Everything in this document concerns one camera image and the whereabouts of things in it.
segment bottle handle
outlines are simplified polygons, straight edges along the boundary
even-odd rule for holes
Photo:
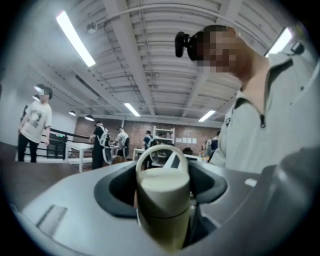
[[[141,179],[141,167],[142,167],[143,161],[146,159],[148,155],[158,150],[171,150],[172,152],[175,152],[180,160],[182,170],[188,173],[188,160],[185,157],[185,155],[181,152],[181,150],[175,146],[162,144],[162,145],[154,145],[152,147],[149,147],[146,151],[142,153],[142,155],[138,159],[135,166],[137,179],[139,180]]]

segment table leg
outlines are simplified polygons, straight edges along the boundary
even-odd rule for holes
[[[82,173],[82,165],[84,161],[84,151],[80,150],[79,151],[79,172]]]
[[[65,161],[68,164],[69,161],[69,146],[65,145]]]

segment white t-shirt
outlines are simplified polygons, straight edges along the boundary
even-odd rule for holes
[[[125,143],[126,139],[128,138],[128,134],[126,132],[120,132],[118,136],[116,137],[115,141],[119,142],[118,144],[118,150],[122,150],[124,147],[122,146],[122,143]]]
[[[22,127],[21,133],[30,141],[40,143],[44,129],[51,127],[51,107],[49,104],[43,105],[36,100],[28,106],[25,113],[28,116],[28,120]]]

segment air vent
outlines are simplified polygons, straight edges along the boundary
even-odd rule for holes
[[[78,79],[80,81],[80,83],[82,83],[85,87],[87,87],[87,89],[89,89],[94,95],[96,95],[97,97],[100,97],[100,95],[94,90],[92,89],[89,84],[87,84],[80,76],[78,76],[77,74],[75,75],[75,78]]]

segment brick wall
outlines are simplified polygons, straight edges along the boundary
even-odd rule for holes
[[[117,128],[121,126],[121,120],[113,119],[95,119],[94,122],[88,121],[83,117],[79,117],[74,133],[82,136],[90,136],[95,130],[96,121],[102,121],[105,128],[110,132],[111,140],[117,137],[119,131]],[[153,133],[154,126],[160,129],[171,129],[175,128],[175,138],[196,138],[196,144],[187,143],[176,143],[174,145],[180,150],[184,148],[191,148],[193,154],[198,156],[201,151],[201,145],[205,146],[205,141],[209,138],[212,139],[217,134],[217,129],[207,127],[196,127],[196,126],[184,126],[184,125],[173,125],[165,123],[150,123],[150,122],[137,122],[137,121],[124,121],[124,131],[129,135],[130,138],[130,157],[132,157],[134,148],[141,148],[143,139],[146,131],[150,130]],[[83,142],[83,139],[74,138],[74,141]]]

